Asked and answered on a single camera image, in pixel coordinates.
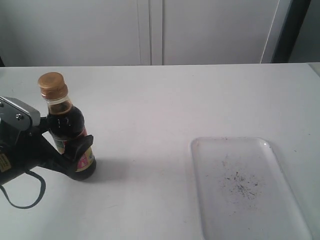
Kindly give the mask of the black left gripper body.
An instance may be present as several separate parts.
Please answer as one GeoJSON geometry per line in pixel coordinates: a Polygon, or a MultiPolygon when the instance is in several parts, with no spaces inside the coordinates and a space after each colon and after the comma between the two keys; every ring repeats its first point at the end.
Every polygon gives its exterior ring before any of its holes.
{"type": "Polygon", "coordinates": [[[0,179],[13,180],[35,167],[76,179],[75,162],[63,157],[40,133],[37,126],[21,132],[15,144],[0,140],[0,179]]]}

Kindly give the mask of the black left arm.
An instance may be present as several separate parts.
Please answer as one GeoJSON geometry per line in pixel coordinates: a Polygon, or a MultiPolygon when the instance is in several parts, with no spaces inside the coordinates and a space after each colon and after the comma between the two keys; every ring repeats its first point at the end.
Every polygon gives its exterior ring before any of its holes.
{"type": "Polygon", "coordinates": [[[92,135],[71,140],[63,154],[43,136],[49,130],[47,118],[32,126],[30,118],[6,122],[0,118],[0,184],[3,185],[35,167],[74,178],[78,162],[94,141],[92,135]]]}

